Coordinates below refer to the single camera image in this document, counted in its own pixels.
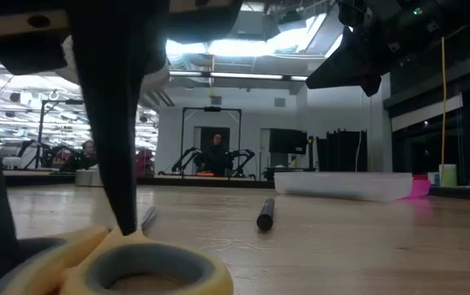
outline white tray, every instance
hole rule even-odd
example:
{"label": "white tray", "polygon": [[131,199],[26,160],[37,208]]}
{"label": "white tray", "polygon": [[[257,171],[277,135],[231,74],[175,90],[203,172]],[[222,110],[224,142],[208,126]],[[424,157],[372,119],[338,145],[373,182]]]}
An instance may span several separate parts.
{"label": "white tray", "polygon": [[307,194],[388,202],[412,191],[411,173],[277,172],[275,190],[280,194]]}

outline scissors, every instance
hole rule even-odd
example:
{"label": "scissors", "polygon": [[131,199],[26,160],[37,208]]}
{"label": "scissors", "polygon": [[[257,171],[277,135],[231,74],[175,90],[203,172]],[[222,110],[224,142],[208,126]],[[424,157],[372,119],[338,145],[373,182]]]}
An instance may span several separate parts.
{"label": "scissors", "polygon": [[120,278],[150,274],[175,279],[183,286],[164,294],[232,295],[233,281],[217,259],[181,245],[147,238],[156,216],[150,207],[134,233],[123,236],[102,226],[51,237],[59,243],[20,265],[0,281],[0,294],[120,294],[108,289]]}

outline wooden table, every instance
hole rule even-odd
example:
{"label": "wooden table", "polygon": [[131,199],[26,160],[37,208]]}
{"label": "wooden table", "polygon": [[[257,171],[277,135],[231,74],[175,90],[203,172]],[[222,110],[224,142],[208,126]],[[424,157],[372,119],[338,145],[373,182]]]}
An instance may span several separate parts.
{"label": "wooden table", "polygon": [[[113,224],[103,190],[11,188],[21,237]],[[470,201],[276,198],[272,231],[256,217],[273,190],[139,187],[156,205],[153,238],[201,248],[229,268],[235,294],[470,295]]]}

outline black marker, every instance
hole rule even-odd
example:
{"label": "black marker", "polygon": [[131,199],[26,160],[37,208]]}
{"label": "black marker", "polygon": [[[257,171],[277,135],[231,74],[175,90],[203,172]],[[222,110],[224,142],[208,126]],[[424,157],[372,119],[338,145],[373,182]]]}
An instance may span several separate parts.
{"label": "black marker", "polygon": [[275,210],[275,200],[268,198],[257,218],[257,226],[262,231],[268,231],[273,226],[273,211]]}

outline person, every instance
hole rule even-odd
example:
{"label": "person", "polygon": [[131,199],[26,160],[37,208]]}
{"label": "person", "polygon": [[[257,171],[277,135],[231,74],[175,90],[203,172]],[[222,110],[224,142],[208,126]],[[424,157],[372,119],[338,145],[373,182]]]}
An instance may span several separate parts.
{"label": "person", "polygon": [[196,157],[194,163],[200,166],[202,171],[211,171],[217,177],[225,176],[226,169],[233,168],[229,152],[221,145],[221,134],[215,134],[212,146],[200,157]]}
{"label": "person", "polygon": [[81,144],[81,148],[83,149],[83,156],[80,157],[80,154],[72,155],[60,168],[61,172],[76,172],[79,169],[88,169],[98,164],[94,141],[85,141]]}

